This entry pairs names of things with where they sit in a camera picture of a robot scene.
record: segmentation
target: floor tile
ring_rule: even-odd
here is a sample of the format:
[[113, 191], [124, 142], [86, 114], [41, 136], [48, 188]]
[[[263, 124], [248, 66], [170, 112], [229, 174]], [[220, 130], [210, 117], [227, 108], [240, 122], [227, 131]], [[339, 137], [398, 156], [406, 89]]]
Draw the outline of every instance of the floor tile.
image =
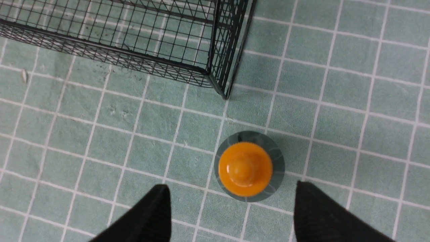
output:
[[325, 69], [285, 61], [279, 78], [278, 92], [319, 99]]
[[49, 139], [49, 146], [83, 155], [90, 132], [90, 124], [57, 117]]
[[15, 136], [30, 142], [44, 144], [52, 119], [52, 114], [23, 108]]
[[203, 199], [203, 190], [167, 182], [171, 192], [172, 218], [196, 224]]
[[377, 41], [337, 35], [330, 65], [371, 74], [377, 48]]
[[428, 149], [428, 137], [430, 137], [429, 128], [417, 127], [414, 144], [411, 152], [411, 161], [430, 165], [430, 149]]
[[364, 114], [321, 106], [316, 121], [315, 138], [356, 148]]
[[340, 0], [299, 0], [294, 23], [334, 29]]
[[354, 171], [356, 152], [313, 143], [307, 175], [349, 186]]
[[233, 198], [208, 193], [200, 226], [223, 234], [239, 237], [245, 218], [246, 203]]
[[125, 171], [118, 191], [117, 202], [127, 206], [133, 206], [142, 199], [154, 185], [161, 183], [161, 181], [162, 180], [158, 178]]
[[425, 50], [384, 43], [376, 75], [420, 83], [425, 55]]
[[88, 156], [113, 164], [123, 165], [130, 139], [130, 134], [95, 127]]
[[309, 141], [274, 132], [268, 132], [267, 135], [273, 139], [281, 149], [285, 161], [285, 170], [302, 174], [306, 162]]
[[164, 176], [170, 149], [170, 144], [135, 136], [127, 167]]
[[180, 112], [178, 109], [145, 102], [136, 132], [171, 141], [175, 135]]
[[[229, 100], [228, 118], [261, 126], [266, 124], [272, 94], [236, 87]], [[249, 110], [253, 110], [254, 115], [250, 115]]]
[[30, 214], [64, 224], [73, 193], [39, 184]]
[[328, 32], [293, 26], [286, 57], [324, 65], [332, 38], [333, 34]]
[[384, 6], [345, 1], [338, 31], [379, 38], [384, 15]]
[[399, 198], [405, 164], [360, 154], [355, 188]]
[[45, 241], [60, 241], [63, 234], [63, 228], [54, 226], [49, 223], [42, 222], [33, 218], [29, 218], [24, 234], [22, 235], [23, 242], [45, 242]]
[[427, 47], [430, 16], [426, 13], [391, 8], [388, 12], [384, 39]]
[[430, 211], [402, 205], [396, 240], [402, 242], [429, 241]]
[[324, 88], [324, 102], [365, 110], [371, 78], [329, 70]]
[[411, 124], [369, 116], [362, 149], [406, 159], [411, 133]]
[[[245, 49], [282, 56], [287, 32], [288, 25], [254, 19], [249, 30]], [[266, 37], [265, 42], [261, 42], [261, 36]]]
[[280, 60], [244, 52], [236, 76], [236, 84], [266, 90], [275, 88]]
[[105, 93], [97, 123], [132, 131], [140, 101]]
[[106, 228], [111, 208], [111, 204], [76, 195], [69, 226], [98, 234]]
[[0, 240], [16, 242], [21, 233], [24, 216], [5, 210], [0, 210]]
[[391, 237], [398, 205], [394, 201], [354, 192], [349, 211], [381, 233]]
[[59, 113], [93, 121], [100, 102], [101, 92], [74, 85], [67, 85]]
[[430, 206], [430, 169], [414, 165], [409, 166], [405, 187], [405, 201]]
[[119, 168], [86, 161], [78, 191], [113, 201], [120, 175]]
[[40, 179], [55, 185], [74, 189], [81, 164], [81, 158], [48, 150]]
[[55, 112], [63, 82], [33, 76], [25, 104]]
[[273, 103], [269, 127], [285, 132], [310, 136], [316, 104], [277, 96]]
[[244, 239], [256, 242], [285, 241], [290, 236], [293, 216], [251, 205]]
[[15, 140], [10, 151], [6, 170], [20, 175], [37, 178], [43, 149]]
[[196, 186], [206, 186], [212, 155], [175, 146], [167, 177]]
[[27, 212], [35, 183], [7, 173], [0, 183], [0, 205]]
[[176, 142], [213, 151], [219, 133], [221, 119], [184, 112]]

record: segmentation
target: wire basket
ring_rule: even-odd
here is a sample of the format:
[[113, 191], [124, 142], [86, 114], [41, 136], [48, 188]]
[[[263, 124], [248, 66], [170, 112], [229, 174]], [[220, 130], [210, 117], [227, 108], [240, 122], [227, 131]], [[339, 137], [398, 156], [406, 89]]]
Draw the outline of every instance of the wire basket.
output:
[[0, 36], [201, 87], [224, 99], [256, 0], [1, 0]]

